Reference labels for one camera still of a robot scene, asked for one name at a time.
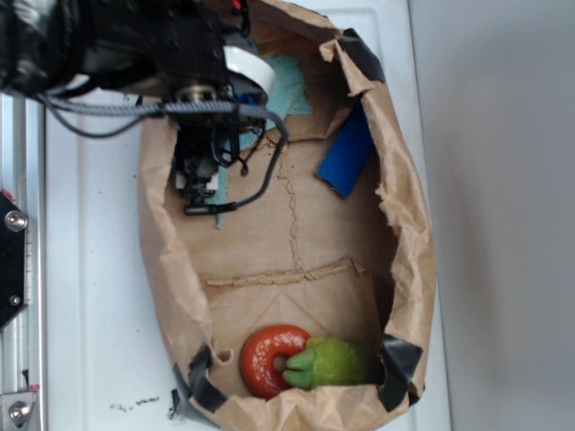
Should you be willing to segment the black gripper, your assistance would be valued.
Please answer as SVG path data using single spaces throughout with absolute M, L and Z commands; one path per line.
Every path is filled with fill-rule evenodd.
M 220 215 L 252 203 L 267 190 L 270 175 L 264 175 L 260 189 L 239 202 L 210 203 L 221 190 L 220 181 L 235 163 L 249 173 L 249 156 L 241 156 L 240 138 L 253 132 L 261 140 L 264 119 L 250 119 L 237 112 L 216 111 L 210 114 L 179 114 L 177 140 L 172 157 L 171 175 L 176 191 L 184 202 L 186 216 Z

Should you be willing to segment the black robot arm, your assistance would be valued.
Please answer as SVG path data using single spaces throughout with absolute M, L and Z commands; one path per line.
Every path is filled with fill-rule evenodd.
M 223 22 L 201 1 L 4 1 L 1 90 L 65 112 L 170 118 L 172 157 L 188 216 L 234 211 L 213 204 L 210 183 L 246 164 L 241 138 L 278 123 L 266 106 L 272 67 L 250 38 L 249 6 Z

